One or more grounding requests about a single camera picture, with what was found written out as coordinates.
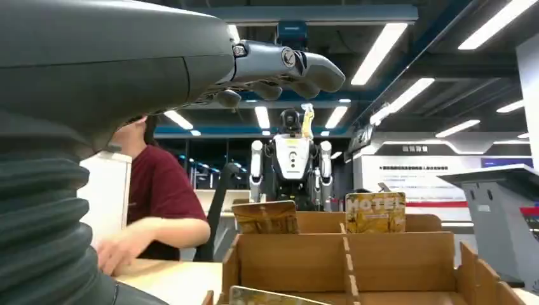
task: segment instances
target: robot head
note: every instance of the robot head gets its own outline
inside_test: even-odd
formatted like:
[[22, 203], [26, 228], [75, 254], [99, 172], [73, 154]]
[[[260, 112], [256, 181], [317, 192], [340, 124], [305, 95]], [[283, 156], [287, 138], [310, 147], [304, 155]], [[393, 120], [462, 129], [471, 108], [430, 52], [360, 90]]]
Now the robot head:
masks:
[[281, 133], [296, 133], [301, 131], [299, 113], [293, 109], [281, 112]]

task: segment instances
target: person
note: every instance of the person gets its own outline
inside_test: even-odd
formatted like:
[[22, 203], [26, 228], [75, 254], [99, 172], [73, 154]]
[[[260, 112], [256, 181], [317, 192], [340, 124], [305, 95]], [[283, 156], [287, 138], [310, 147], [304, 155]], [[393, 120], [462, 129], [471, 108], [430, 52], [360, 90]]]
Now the person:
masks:
[[135, 258], [176, 260], [181, 248], [206, 243], [210, 227], [187, 173], [153, 138], [157, 117], [143, 116], [112, 138], [133, 158], [127, 227], [97, 246], [99, 268], [111, 275]]

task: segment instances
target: cardboard box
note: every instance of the cardboard box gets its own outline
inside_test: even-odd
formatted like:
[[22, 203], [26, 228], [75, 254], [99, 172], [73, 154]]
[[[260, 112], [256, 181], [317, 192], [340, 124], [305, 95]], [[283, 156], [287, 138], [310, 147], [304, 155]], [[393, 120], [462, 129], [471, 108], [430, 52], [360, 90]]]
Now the cardboard box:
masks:
[[241, 285], [335, 305], [516, 305], [513, 291], [450, 232], [240, 234], [218, 304]]
[[[346, 222], [344, 212], [297, 212], [299, 232], [341, 233], [340, 224]], [[406, 214], [406, 232], [438, 232], [442, 222], [436, 215]]]

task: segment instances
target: book cover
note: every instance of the book cover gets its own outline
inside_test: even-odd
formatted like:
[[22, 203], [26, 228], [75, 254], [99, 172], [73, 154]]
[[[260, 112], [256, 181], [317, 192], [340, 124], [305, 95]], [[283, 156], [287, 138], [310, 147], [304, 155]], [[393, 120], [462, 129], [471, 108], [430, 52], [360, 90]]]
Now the book cover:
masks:
[[399, 233], [405, 231], [404, 193], [362, 193], [346, 195], [348, 233]]
[[297, 234], [296, 204], [291, 201], [233, 205], [243, 234]]
[[229, 305], [329, 305], [293, 295], [278, 294], [242, 286], [230, 287]]

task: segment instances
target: black chair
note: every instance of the black chair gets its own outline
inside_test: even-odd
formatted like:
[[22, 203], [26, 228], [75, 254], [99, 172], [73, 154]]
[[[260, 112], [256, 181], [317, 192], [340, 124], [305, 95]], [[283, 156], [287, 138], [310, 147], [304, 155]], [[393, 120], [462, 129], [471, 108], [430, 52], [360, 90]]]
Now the black chair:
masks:
[[224, 203], [224, 197], [226, 190], [232, 186], [233, 178], [240, 172], [240, 169], [234, 165], [234, 163], [227, 163], [221, 171], [221, 179], [215, 190], [210, 210], [208, 211], [208, 223], [210, 224], [210, 239], [203, 245], [196, 248], [194, 255], [194, 262], [213, 262], [214, 261], [214, 247], [215, 236], [217, 234], [217, 227], [219, 227], [219, 219], [221, 219], [222, 204]]

